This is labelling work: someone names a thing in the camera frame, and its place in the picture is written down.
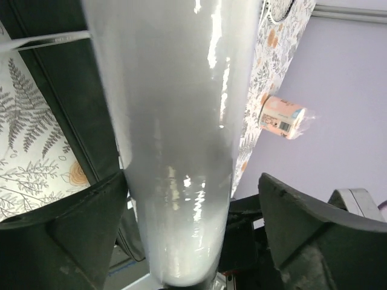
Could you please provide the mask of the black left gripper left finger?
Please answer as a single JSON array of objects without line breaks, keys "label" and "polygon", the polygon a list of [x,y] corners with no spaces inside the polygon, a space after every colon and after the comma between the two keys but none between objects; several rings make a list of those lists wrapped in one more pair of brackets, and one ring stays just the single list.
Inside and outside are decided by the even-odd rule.
[{"label": "black left gripper left finger", "polygon": [[1,289],[103,289],[128,188],[117,172],[1,222]]}]

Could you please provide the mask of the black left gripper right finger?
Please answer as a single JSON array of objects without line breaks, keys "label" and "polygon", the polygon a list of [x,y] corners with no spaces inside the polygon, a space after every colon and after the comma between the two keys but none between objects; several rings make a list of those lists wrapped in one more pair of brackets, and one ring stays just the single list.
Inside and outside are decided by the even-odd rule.
[{"label": "black left gripper right finger", "polygon": [[386,223],[324,203],[267,173],[258,190],[285,289],[386,289]]}]

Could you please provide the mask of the black Crossway racket bag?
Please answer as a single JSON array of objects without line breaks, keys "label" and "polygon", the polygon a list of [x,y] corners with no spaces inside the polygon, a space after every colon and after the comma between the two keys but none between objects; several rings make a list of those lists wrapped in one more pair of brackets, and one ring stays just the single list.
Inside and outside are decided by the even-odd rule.
[{"label": "black Crossway racket bag", "polygon": [[[11,39],[87,29],[80,1],[1,1]],[[118,153],[88,39],[21,51],[90,184],[119,171]]]}]

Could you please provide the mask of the white shuttlecock tube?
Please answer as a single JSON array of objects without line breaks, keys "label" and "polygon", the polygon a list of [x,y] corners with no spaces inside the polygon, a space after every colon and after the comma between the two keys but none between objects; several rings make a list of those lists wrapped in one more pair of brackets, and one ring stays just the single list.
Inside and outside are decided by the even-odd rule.
[{"label": "white shuttlecock tube", "polygon": [[149,270],[210,289],[262,1],[83,1]]}]

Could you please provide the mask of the white racket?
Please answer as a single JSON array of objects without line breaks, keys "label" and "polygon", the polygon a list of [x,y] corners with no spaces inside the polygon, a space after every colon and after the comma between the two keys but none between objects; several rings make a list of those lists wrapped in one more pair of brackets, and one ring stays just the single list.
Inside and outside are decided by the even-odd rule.
[{"label": "white racket", "polygon": [[295,0],[266,0],[261,12],[260,23],[268,19],[273,24],[280,24],[289,15]]},{"label": "white racket", "polygon": [[78,40],[89,39],[90,37],[90,32],[88,30],[83,30],[66,33],[48,34],[44,36],[12,39],[1,44],[1,52],[4,53],[8,51],[22,51],[48,47],[52,45],[65,44]]}]

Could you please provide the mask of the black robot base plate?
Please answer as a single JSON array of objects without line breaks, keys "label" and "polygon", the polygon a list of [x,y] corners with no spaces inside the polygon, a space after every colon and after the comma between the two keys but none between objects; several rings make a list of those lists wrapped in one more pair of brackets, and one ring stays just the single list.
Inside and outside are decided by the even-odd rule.
[{"label": "black robot base plate", "polygon": [[[283,289],[275,269],[264,226],[259,196],[253,195],[230,204],[226,235],[221,252],[215,289]],[[131,259],[115,246],[105,289],[162,289],[151,277],[145,260]]]}]

